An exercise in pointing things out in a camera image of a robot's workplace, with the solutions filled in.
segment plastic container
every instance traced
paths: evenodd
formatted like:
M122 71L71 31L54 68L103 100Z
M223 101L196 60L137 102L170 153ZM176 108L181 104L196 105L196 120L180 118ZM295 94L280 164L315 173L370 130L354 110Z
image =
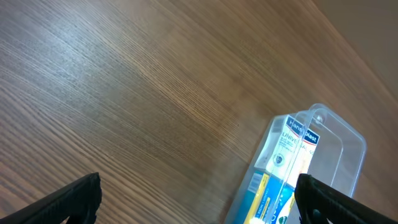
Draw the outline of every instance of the plastic container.
M276 116L225 223L300 223L293 194L301 172L352 197L365 152L362 135L325 105Z

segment product box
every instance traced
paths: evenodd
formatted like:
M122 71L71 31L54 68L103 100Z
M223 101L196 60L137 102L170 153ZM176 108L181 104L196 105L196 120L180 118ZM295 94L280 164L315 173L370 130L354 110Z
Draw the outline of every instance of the product box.
M324 105L276 116L225 223L299 223L294 189L301 173L352 197L365 152L363 137Z

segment yellow stripe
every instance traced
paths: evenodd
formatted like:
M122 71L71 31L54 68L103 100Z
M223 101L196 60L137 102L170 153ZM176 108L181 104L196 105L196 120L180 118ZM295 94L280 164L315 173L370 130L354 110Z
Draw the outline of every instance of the yellow stripe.
M293 195L292 195L292 202L290 203L290 206L289 206L289 212L291 211L291 209L292 209L292 207L293 207L293 205L294 205L294 202L296 201L295 200L295 198L294 198L294 192L293 192Z
M256 196L254 196L253 203L250 206L248 215L246 216L246 219L244 220L244 224L250 224L251 219L254 217L254 214L257 211L259 204L261 202L262 195L264 194L264 190L266 189L268 179L269 179L269 176L267 174L262 175L260 186L257 189Z
M260 216L260 219L261 219L261 220L264 218L264 215L266 215L266 210L267 210L267 208L268 208L269 201L271 201L271 198L267 198L266 205L264 206L264 209L263 209L263 211L262 211L262 213L261 213L261 216Z

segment wooden table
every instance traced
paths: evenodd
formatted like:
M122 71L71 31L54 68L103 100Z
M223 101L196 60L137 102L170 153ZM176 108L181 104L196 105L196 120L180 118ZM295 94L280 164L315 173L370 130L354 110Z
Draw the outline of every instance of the wooden table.
M2 217L98 171L98 223L222 222L272 117L321 102L368 142L355 199L398 219L398 96L312 1L0 0L0 16Z

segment wood grain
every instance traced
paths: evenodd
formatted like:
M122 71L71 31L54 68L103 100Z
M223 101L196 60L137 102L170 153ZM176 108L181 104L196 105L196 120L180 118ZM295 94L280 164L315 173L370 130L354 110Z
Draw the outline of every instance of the wood grain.
M99 172L98 223L222 222L271 118L318 102L398 219L397 96L312 1L0 0L0 216Z

